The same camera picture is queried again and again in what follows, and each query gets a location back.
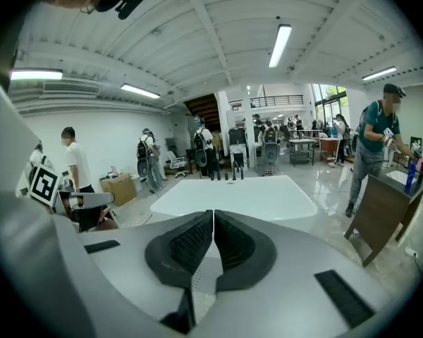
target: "black shoe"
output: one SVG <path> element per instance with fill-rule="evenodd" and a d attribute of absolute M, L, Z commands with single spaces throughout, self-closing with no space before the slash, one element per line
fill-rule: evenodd
<path fill-rule="evenodd" d="M 354 209 L 354 204 L 349 203 L 349 204 L 348 204 L 348 207 L 346 208 L 346 212 L 345 212 L 345 215 L 346 215 L 348 218 L 351 218 L 351 216 L 353 215 L 353 209 Z"/>

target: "ceiling light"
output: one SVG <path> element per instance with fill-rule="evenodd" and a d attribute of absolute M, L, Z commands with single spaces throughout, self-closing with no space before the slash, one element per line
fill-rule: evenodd
<path fill-rule="evenodd" d="M 273 54 L 271 55 L 271 60 L 269 61 L 270 68 L 275 68 L 279 64 L 283 50 L 287 45 L 288 38 L 290 37 L 290 33 L 291 26 L 279 25 L 277 30 L 276 44 L 274 45 Z"/>
<path fill-rule="evenodd" d="M 11 80 L 61 80 L 62 70 L 56 69 L 15 69 L 11 72 Z"/>
<path fill-rule="evenodd" d="M 160 97 L 160 95 L 158 95 L 158 94 L 148 92 L 147 90 L 140 89 L 139 87 L 132 87 L 129 84 L 124 84 L 121 87 L 121 89 L 127 90 L 128 92 L 136 93 L 136 94 L 139 94 L 139 95 L 148 96 L 149 98 L 158 99 Z"/>
<path fill-rule="evenodd" d="M 389 74 L 389 73 L 392 73 L 393 71 L 396 71 L 396 68 L 394 66 L 391 66 L 390 68 L 381 70 L 377 73 L 367 75 L 367 76 L 363 77 L 362 80 L 367 81 L 367 80 L 370 80 L 370 79 L 374 79 L 375 77 L 385 75 L 385 74 Z"/>

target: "balcony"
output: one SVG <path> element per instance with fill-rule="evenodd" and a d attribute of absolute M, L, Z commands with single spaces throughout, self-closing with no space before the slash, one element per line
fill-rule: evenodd
<path fill-rule="evenodd" d="M 251 98 L 250 103 L 251 109 L 304 105 L 302 95 L 262 96 Z M 228 105 L 233 111 L 244 111 L 243 100 L 230 101 Z"/>

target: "blue bottle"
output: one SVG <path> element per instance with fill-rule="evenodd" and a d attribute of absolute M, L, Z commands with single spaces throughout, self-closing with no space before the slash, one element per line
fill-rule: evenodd
<path fill-rule="evenodd" d="M 407 174 L 406 188 L 404 189 L 406 194 L 409 194 L 410 187 L 412 186 L 412 181 L 415 176 L 415 162 L 411 162 L 409 166 L 409 173 Z"/>

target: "shiny tiled floor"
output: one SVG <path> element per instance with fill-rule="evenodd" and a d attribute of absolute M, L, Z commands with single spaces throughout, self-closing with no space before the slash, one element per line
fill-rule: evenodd
<path fill-rule="evenodd" d="M 291 177 L 315 202 L 318 213 L 308 218 L 280 220 L 276 223 L 313 234 L 338 249 L 349 259 L 361 264 L 362 259 L 370 252 L 368 246 L 358 237 L 352 236 L 348 241 L 343 236 L 350 224 L 350 219 L 345 217 L 344 211 L 348 204 L 351 186 L 351 165 L 347 164 L 343 168 L 331 168 L 325 163 L 316 162 L 313 166 L 307 164 L 293 167 L 287 159 L 285 156 L 281 156 L 279 174 Z M 257 174 L 248 171 L 245 176 L 254 177 Z M 157 194 L 159 196 L 165 194 L 182 179 L 198 178 L 197 173 L 187 178 L 179 177 L 178 179 L 169 176 L 166 188 Z M 361 196 L 365 185 L 366 182 L 362 185 Z M 121 223 L 121 227 L 145 224 L 148 220 L 153 223 L 150 206 L 157 199 L 157 195 L 144 190 L 138 193 L 137 198 L 118 208 L 118 221 Z M 404 294 L 420 278 L 416 263 L 404 253 L 407 246 L 418 252 L 417 262 L 423 270 L 423 199 L 410 233 L 404 241 L 398 245 L 392 238 L 373 263 L 366 267 L 393 296 Z"/>

